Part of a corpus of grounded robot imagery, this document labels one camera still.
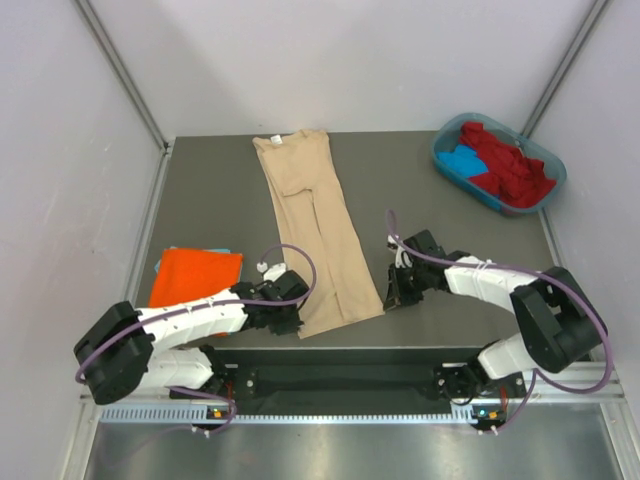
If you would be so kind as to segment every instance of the beige pants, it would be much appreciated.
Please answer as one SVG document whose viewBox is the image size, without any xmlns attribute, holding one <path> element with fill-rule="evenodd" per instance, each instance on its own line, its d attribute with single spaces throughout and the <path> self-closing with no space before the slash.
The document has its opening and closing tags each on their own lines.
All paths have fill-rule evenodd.
<svg viewBox="0 0 640 480">
<path fill-rule="evenodd" d="M 253 144 L 269 182 L 280 241 L 304 249 L 318 271 L 316 289 L 300 311 L 300 337 L 381 315 L 326 132 L 301 130 L 282 137 L 281 144 L 263 138 Z M 310 283 L 306 260 L 291 250 L 284 256 L 289 268 Z"/>
</svg>

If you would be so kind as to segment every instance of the blue cloth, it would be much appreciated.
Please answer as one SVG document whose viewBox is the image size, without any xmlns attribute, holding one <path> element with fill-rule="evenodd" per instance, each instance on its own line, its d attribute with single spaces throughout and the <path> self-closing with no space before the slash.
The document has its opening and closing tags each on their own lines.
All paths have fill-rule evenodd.
<svg viewBox="0 0 640 480">
<path fill-rule="evenodd" d="M 436 153 L 438 160 L 464 178 L 475 177 L 487 173 L 489 169 L 476 155 L 476 151 L 466 145 L 458 145 L 455 150 Z"/>
</svg>

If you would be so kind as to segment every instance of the blue plastic basket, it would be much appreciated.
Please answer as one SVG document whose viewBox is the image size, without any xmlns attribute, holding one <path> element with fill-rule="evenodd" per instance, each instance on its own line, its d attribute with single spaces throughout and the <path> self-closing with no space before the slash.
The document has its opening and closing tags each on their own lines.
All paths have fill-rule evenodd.
<svg viewBox="0 0 640 480">
<path fill-rule="evenodd" d="M 451 170 L 445 163 L 438 160 L 436 153 L 452 152 L 456 148 L 459 144 L 458 139 L 460 138 L 460 127 L 462 127 L 465 122 L 481 122 L 484 125 L 485 130 L 494 134 L 501 142 L 519 147 L 522 150 L 522 153 L 527 157 L 542 160 L 542 162 L 544 162 L 544 173 L 547 178 L 551 178 L 556 181 L 555 187 L 553 187 L 551 191 L 533 207 L 516 208 L 501 202 L 496 197 L 477 187 L 466 178 L 460 176 L 457 172 Z M 510 128 L 505 127 L 501 123 L 479 113 L 463 113 L 442 127 L 431 143 L 431 156 L 433 157 L 433 162 L 435 163 L 436 168 L 445 177 L 463 190 L 469 192 L 485 205 L 506 215 L 522 215 L 542 210 L 545 205 L 551 201 L 555 194 L 558 193 L 558 190 L 560 190 L 560 187 L 562 187 L 567 179 L 567 170 L 558 157 L 545 150 L 537 143 L 532 142 L 528 138 L 525 138 Z"/>
</svg>

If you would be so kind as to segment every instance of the red cloth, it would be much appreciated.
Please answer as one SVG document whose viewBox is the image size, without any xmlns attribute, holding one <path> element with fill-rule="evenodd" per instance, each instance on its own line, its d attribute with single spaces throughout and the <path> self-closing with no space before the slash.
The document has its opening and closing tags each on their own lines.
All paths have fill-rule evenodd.
<svg viewBox="0 0 640 480">
<path fill-rule="evenodd" d="M 527 158 L 517 147 L 499 141 L 484 131 L 479 122 L 467 122 L 460 129 L 460 143 L 473 148 L 489 171 L 469 178 L 491 195 L 517 208 L 533 207 L 549 193 L 556 181 L 544 175 L 544 162 Z"/>
</svg>

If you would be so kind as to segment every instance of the metal corner post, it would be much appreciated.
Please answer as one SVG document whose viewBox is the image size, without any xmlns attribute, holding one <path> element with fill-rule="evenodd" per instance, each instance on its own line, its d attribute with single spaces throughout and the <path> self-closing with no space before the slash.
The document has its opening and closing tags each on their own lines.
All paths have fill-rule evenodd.
<svg viewBox="0 0 640 480">
<path fill-rule="evenodd" d="M 93 35 L 94 39 L 98 43 L 100 50 L 102 50 L 102 53 L 105 55 L 107 61 L 111 65 L 111 68 L 116 74 L 120 85 L 122 85 L 122 88 L 129 97 L 129 100 L 131 100 L 131 103 L 138 112 L 138 115 L 140 115 L 142 122 L 147 127 L 147 130 L 153 138 L 153 141 L 162 151 L 166 151 L 169 148 L 169 142 L 162 134 L 160 127 L 158 127 L 158 124 L 153 118 L 153 115 L 149 111 L 147 104 L 144 102 L 144 99 L 142 98 L 142 95 L 138 90 L 138 87 L 136 87 L 133 78 L 125 67 L 120 54 L 116 50 L 113 42 L 111 41 L 111 38 L 109 37 L 109 34 L 104 28 L 104 25 L 100 21 L 100 18 L 98 17 L 98 14 L 91 5 L 90 1 L 73 0 L 73 3 L 78 9 L 80 16 L 89 28 L 89 31 Z"/>
<path fill-rule="evenodd" d="M 598 22 L 602 19 L 606 8 L 609 6 L 611 1 L 612 0 L 594 0 L 591 8 L 589 8 L 589 11 L 587 12 L 587 15 L 580 24 L 578 31 L 571 40 L 571 43 L 569 43 L 569 47 L 562 56 L 560 63 L 549 79 L 542 95 L 538 99 L 536 106 L 529 115 L 529 118 L 521 132 L 523 137 L 529 138 L 535 131 L 542 119 L 542 116 L 547 111 L 547 108 L 560 88 L 560 85 L 566 78 L 567 73 L 571 70 L 576 58 L 586 45 L 587 40 L 591 37 L 591 34 L 594 32 Z"/>
</svg>

